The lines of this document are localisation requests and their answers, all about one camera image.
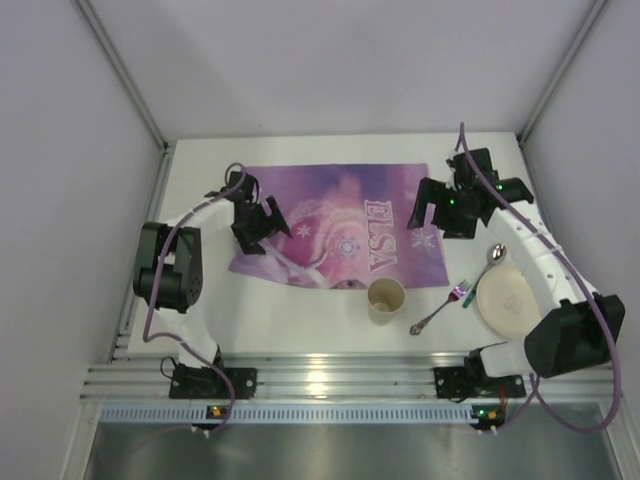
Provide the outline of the iridescent spoon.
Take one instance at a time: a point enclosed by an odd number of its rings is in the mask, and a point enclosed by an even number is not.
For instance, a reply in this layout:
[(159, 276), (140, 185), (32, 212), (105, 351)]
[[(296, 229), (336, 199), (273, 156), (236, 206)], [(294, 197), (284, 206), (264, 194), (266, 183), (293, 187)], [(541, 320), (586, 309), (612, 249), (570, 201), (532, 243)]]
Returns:
[(477, 290), (482, 278), (494, 267), (500, 265), (501, 262), (505, 260), (506, 255), (507, 255), (507, 246), (504, 243), (497, 243), (488, 251), (487, 257), (486, 257), (486, 265), (482, 270), (481, 274), (479, 275), (478, 279), (474, 283), (473, 287), (471, 288), (470, 292), (466, 296), (465, 300), (463, 301), (463, 304), (462, 304), (463, 309), (468, 308), (473, 302), (473, 300), (475, 299), (477, 295)]

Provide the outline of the purple Elsa placemat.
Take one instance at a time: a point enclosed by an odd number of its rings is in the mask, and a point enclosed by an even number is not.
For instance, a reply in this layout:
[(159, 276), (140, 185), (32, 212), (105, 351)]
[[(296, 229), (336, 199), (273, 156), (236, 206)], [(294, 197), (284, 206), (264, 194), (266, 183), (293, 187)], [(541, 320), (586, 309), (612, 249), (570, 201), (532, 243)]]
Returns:
[(262, 255), (236, 253), (230, 271), (312, 289), (363, 289), (379, 278), (407, 288), (449, 283), (437, 229), (409, 229), (424, 164), (251, 167), (290, 232)]

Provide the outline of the iridescent fork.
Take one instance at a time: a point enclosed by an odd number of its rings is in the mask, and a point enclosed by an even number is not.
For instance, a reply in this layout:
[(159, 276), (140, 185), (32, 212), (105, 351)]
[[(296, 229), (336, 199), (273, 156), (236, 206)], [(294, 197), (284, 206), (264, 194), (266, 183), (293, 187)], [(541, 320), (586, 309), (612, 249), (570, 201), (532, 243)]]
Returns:
[(464, 280), (456, 285), (448, 294), (446, 300), (437, 307), (431, 314), (427, 317), (423, 318), (416, 324), (412, 325), (409, 329), (409, 334), (412, 336), (418, 336), (421, 334), (422, 330), (428, 325), (428, 323), (433, 320), (444, 308), (448, 305), (458, 302), (461, 298), (463, 298), (467, 293), (470, 292), (472, 284)]

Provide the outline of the beige cup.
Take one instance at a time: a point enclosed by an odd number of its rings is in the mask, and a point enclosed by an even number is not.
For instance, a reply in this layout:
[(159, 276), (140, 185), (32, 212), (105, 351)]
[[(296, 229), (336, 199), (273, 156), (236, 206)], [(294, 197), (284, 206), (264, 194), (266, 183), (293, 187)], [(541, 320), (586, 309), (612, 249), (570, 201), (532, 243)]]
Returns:
[(367, 290), (369, 319), (376, 325), (388, 324), (404, 307), (406, 293), (403, 285), (392, 278), (380, 278)]

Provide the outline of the beige plate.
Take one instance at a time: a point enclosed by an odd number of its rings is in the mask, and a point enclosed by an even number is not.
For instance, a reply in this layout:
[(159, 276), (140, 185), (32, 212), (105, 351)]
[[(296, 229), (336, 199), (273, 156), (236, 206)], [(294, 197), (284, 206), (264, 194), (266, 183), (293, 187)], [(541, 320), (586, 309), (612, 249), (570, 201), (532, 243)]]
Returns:
[(482, 278), (476, 304), (486, 324), (510, 340), (524, 339), (541, 318), (531, 287), (514, 265), (494, 267)]

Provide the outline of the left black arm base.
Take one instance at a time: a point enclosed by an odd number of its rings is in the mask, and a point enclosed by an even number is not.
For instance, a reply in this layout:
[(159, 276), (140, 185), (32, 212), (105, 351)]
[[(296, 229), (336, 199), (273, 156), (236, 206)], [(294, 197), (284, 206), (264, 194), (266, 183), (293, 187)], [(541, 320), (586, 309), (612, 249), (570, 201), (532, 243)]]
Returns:
[[(258, 385), (256, 368), (225, 367), (216, 361), (235, 392), (235, 398), (247, 400), (254, 397)], [(226, 400), (231, 392), (224, 379), (208, 367), (194, 368), (179, 363), (176, 358), (164, 357), (159, 366), (160, 374), (169, 380), (169, 397), (178, 400)]]

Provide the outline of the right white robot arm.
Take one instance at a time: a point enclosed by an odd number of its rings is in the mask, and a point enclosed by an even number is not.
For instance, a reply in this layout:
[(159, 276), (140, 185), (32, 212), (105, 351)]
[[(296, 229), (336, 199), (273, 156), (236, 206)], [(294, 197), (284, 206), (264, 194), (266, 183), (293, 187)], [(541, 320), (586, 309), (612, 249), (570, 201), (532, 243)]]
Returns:
[(516, 320), (502, 341), (478, 346), (464, 359), (483, 388), (511, 376), (549, 379), (605, 363), (620, 368), (616, 343), (625, 306), (602, 295), (576, 270), (542, 221), (531, 190), (502, 178), (488, 149), (448, 159), (446, 181), (422, 178), (407, 227), (430, 223), (445, 237), (474, 239), (479, 224), (507, 247), (507, 256), (532, 298), (531, 320)]

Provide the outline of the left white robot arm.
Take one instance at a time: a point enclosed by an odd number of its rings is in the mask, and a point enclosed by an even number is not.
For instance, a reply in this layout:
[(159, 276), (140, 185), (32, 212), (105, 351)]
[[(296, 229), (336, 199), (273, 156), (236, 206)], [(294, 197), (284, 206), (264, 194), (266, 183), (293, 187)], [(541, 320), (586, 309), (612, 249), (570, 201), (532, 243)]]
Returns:
[(170, 339), (179, 347), (182, 365), (221, 378), (226, 374), (219, 362), (219, 345), (197, 302), (204, 289), (205, 237), (223, 230), (233, 233), (246, 255), (264, 255), (265, 239), (290, 234), (274, 197), (260, 200), (252, 187), (226, 190), (167, 223), (145, 223), (133, 280), (134, 294), (147, 305), (143, 341)]

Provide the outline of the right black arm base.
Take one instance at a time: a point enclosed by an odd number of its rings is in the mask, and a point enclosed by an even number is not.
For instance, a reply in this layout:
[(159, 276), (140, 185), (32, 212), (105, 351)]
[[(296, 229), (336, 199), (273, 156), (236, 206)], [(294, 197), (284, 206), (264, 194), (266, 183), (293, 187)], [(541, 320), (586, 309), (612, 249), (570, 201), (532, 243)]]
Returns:
[(433, 369), (436, 396), (461, 403), (467, 399), (519, 399), (526, 396), (521, 376), (499, 378), (473, 376), (463, 366), (435, 367)]

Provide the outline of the right aluminium frame post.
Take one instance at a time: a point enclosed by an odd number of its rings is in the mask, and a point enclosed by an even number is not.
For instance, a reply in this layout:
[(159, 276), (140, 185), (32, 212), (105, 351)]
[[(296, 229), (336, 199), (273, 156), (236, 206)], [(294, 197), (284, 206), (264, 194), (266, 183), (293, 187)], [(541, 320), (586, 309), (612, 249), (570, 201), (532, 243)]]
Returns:
[(567, 45), (561, 52), (559, 60), (543, 84), (540, 94), (536, 98), (530, 112), (526, 116), (523, 127), (516, 135), (518, 145), (523, 148), (539, 124), (554, 96), (560, 89), (565, 77), (570, 72), (574, 62), (584, 49), (591, 34), (606, 14), (611, 5), (610, 0), (593, 0), (588, 3), (586, 12), (582, 15), (577, 27), (571, 34)]

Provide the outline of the aluminium frame post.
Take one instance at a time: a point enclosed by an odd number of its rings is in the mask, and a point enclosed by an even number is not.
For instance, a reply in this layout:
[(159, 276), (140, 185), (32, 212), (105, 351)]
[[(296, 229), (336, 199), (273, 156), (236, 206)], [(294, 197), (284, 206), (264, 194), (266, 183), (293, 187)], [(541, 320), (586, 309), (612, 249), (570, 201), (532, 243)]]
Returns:
[(574, 62), (584, 49), (591, 34), (606, 14), (611, 5), (610, 0), (593, 0), (588, 3), (586, 12), (582, 15), (577, 27), (571, 34), (567, 45), (561, 52), (559, 60), (543, 84), (540, 94), (536, 98), (530, 112), (526, 116), (523, 127), (516, 135), (518, 145), (523, 148), (539, 124), (554, 96), (560, 89), (565, 77), (570, 72)]
[(153, 118), (136, 82), (131, 76), (129, 69), (118, 52), (111, 35), (108, 33), (104, 23), (92, 5), (92, 2), (88, 0), (72, 0), (71, 3), (78, 10), (84, 23), (89, 28), (91, 35), (99, 45), (116, 79), (124, 89), (128, 100), (132, 104), (154, 144), (161, 151), (167, 150), (169, 142)]

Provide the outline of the aluminium mounting rail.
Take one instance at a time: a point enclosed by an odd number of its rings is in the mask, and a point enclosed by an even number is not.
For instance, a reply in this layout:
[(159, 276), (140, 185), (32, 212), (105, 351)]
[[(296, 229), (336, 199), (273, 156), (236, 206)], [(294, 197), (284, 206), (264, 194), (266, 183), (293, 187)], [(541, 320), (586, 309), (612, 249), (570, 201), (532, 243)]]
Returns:
[[(257, 370), (254, 398), (267, 401), (404, 401), (435, 397), (436, 367), (462, 364), (457, 353), (403, 355), (230, 355), (230, 367)], [(165, 400), (172, 371), (159, 356), (116, 357), (89, 367), (80, 398), (106, 402)]]

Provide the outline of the left aluminium frame post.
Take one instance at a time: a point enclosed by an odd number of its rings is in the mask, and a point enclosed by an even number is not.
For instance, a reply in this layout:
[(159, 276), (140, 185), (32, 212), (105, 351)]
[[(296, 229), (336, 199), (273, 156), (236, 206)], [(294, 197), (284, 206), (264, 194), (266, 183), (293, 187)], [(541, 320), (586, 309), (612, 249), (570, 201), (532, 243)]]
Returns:
[(154, 144), (161, 151), (167, 150), (169, 142), (153, 118), (136, 82), (131, 76), (129, 69), (118, 52), (111, 35), (108, 33), (104, 23), (92, 5), (92, 2), (88, 0), (72, 0), (71, 3), (78, 10), (84, 23), (89, 28), (91, 35), (99, 45), (116, 79), (124, 89), (128, 100), (132, 104)]

